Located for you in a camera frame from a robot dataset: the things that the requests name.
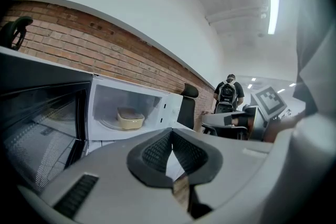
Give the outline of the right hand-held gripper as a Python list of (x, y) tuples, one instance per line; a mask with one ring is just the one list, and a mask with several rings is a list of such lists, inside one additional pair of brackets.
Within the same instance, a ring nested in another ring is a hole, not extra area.
[(269, 123), (287, 107), (283, 98), (271, 86), (251, 93), (250, 105), (244, 112), (206, 114), (202, 124), (213, 127), (247, 126), (248, 140), (262, 141)]

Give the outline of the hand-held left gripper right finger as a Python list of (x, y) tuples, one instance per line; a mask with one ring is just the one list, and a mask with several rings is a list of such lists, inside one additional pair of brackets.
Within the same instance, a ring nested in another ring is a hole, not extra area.
[(234, 140), (181, 129), (189, 136), (217, 148), (223, 163), (216, 177), (195, 187), (200, 203), (217, 209), (245, 186), (272, 149), (271, 143)]

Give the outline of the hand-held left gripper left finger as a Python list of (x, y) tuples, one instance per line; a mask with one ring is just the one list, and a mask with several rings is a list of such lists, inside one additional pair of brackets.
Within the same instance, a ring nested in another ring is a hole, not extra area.
[[(151, 188), (127, 168), (127, 155), (154, 131), (103, 146), (72, 164), (40, 194), (39, 214), (47, 223), (192, 223), (169, 188)], [(97, 177), (77, 212), (69, 218), (54, 206), (83, 175)]]

